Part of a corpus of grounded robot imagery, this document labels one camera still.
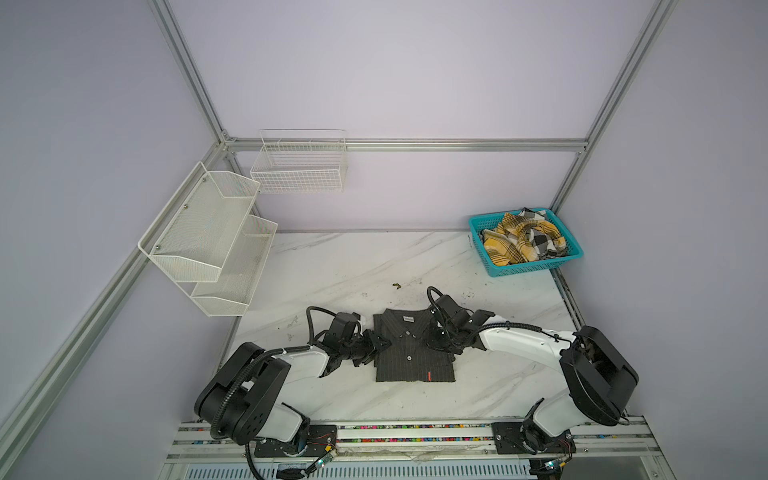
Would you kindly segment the dark grey pinstriped shirt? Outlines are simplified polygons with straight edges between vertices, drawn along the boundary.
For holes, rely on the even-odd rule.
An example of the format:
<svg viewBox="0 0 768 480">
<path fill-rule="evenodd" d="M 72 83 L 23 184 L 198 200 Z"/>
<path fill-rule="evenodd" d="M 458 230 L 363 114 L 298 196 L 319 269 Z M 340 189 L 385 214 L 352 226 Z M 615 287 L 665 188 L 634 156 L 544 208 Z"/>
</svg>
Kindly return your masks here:
<svg viewBox="0 0 768 480">
<path fill-rule="evenodd" d="M 386 309 L 373 316 L 374 332 L 390 342 L 374 360 L 378 383 L 456 381 L 453 354 L 427 345 L 432 320 L 429 309 Z"/>
</svg>

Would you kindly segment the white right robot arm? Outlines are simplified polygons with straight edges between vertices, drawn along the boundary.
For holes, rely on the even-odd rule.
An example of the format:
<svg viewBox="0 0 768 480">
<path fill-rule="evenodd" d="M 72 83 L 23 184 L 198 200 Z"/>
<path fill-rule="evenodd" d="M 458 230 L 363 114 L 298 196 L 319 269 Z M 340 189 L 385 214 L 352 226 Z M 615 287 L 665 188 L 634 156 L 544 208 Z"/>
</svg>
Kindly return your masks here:
<svg viewBox="0 0 768 480">
<path fill-rule="evenodd" d="M 539 454 L 562 443 L 576 426 L 613 427 L 623 421 L 639 375 L 599 329 L 548 330 L 487 310 L 470 313 L 433 306 L 429 311 L 433 317 L 429 347 L 445 347 L 455 354 L 467 348 L 507 353 L 558 371 L 564 378 L 565 388 L 536 401 L 511 436 L 499 435 L 501 441 Z"/>
</svg>

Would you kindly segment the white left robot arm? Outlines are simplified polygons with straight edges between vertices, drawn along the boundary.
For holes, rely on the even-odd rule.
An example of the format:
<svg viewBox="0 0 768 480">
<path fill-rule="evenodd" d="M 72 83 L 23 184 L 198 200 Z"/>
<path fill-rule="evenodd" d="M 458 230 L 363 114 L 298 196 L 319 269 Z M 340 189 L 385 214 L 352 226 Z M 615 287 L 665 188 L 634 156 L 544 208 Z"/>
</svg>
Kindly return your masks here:
<svg viewBox="0 0 768 480">
<path fill-rule="evenodd" d="M 194 403 L 194 413 L 210 426 L 214 440 L 245 446 L 251 441 L 287 446 L 294 454 L 309 442 L 309 417 L 282 400 L 289 380 L 323 378 L 344 361 L 355 366 L 373 362 L 392 342 L 372 330 L 352 332 L 341 340 L 311 340 L 300 346 L 266 350 L 241 344 Z"/>
</svg>

